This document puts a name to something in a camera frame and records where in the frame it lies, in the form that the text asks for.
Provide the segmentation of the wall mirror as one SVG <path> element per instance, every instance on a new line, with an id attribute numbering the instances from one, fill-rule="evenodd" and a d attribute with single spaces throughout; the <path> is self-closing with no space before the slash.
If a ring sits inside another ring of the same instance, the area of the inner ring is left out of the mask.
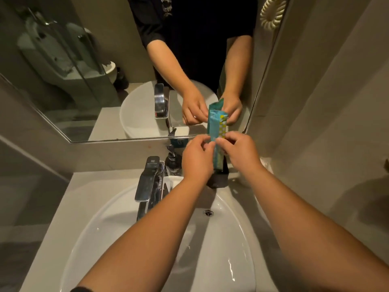
<path id="1" fill-rule="evenodd" d="M 0 0 L 0 78 L 70 142 L 244 131 L 289 0 Z"/>

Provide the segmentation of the chrome sink faucet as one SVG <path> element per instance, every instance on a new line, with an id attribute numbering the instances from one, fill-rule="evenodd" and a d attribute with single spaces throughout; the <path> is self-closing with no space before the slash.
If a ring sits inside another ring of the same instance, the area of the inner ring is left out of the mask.
<path id="1" fill-rule="evenodd" d="M 172 182 L 165 162 L 158 156 L 148 157 L 135 193 L 135 201 L 139 203 L 137 221 L 161 202 L 171 190 Z"/>

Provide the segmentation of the person's left hand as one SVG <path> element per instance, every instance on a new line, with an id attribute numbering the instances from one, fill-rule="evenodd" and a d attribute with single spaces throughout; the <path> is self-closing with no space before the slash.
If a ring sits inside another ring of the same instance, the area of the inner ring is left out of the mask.
<path id="1" fill-rule="evenodd" d="M 213 156 L 204 152 L 204 144 L 211 142 L 211 137 L 199 134 L 191 139 L 182 155 L 182 170 L 185 180 L 206 185 L 214 172 Z"/>

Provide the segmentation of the teal patterned packet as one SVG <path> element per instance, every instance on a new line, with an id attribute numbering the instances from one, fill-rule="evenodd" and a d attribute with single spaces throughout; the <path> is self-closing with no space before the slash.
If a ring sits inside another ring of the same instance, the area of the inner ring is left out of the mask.
<path id="1" fill-rule="evenodd" d="M 227 119 L 228 113 L 213 108 L 209 109 L 207 133 L 211 137 L 211 142 L 216 142 L 217 138 L 225 138 Z M 221 148 L 216 144 L 213 152 L 214 170 L 223 170 L 223 160 L 224 153 L 222 152 Z"/>

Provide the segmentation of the person's right forearm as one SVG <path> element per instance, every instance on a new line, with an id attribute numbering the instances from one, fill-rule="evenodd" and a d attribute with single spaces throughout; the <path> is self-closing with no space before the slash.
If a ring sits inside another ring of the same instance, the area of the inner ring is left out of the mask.
<path id="1" fill-rule="evenodd" d="M 349 231 L 304 201 L 261 163 L 239 171 L 284 256 L 312 289 L 389 292 L 389 266 Z"/>

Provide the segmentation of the black square holder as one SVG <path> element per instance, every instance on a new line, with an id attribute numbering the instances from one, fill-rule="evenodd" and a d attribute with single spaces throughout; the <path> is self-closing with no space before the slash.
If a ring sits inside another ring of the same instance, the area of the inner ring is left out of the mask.
<path id="1" fill-rule="evenodd" d="M 223 167 L 221 170 L 215 169 L 206 185 L 211 189 L 225 188 L 228 186 L 229 168 L 226 156 L 223 157 Z"/>

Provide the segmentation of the white ceramic sink basin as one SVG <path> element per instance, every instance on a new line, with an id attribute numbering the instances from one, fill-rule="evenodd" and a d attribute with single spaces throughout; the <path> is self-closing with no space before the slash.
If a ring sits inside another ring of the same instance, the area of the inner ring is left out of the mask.
<path id="1" fill-rule="evenodd" d="M 132 185 L 108 201 L 85 227 L 67 261 L 60 292 L 70 292 L 137 219 Z M 240 222 L 216 189 L 206 186 L 162 292 L 255 292 L 254 263 Z"/>

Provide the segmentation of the person's left forearm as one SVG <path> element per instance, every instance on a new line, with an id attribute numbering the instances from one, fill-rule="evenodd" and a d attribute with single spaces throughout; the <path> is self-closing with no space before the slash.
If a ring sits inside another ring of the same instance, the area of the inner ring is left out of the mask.
<path id="1" fill-rule="evenodd" d="M 120 236 L 71 292 L 159 292 L 209 177 L 185 175 Z"/>

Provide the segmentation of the dark soap pump bottle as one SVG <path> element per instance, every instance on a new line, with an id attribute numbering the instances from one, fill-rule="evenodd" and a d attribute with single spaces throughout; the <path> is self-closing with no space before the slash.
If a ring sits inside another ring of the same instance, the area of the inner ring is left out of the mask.
<path id="1" fill-rule="evenodd" d="M 182 155 L 175 152 L 175 148 L 172 144 L 167 146 L 169 151 L 168 156 L 165 159 L 165 167 L 170 176 L 182 176 Z"/>

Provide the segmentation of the person's right hand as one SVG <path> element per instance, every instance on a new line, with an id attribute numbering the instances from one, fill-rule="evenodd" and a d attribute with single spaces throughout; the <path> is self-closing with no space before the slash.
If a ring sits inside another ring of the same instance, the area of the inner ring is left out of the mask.
<path id="1" fill-rule="evenodd" d="M 245 178 L 250 178 L 256 172 L 264 169 L 253 139 L 244 133 L 227 132 L 225 138 L 235 140 L 235 149 L 229 156 L 233 167 Z"/>

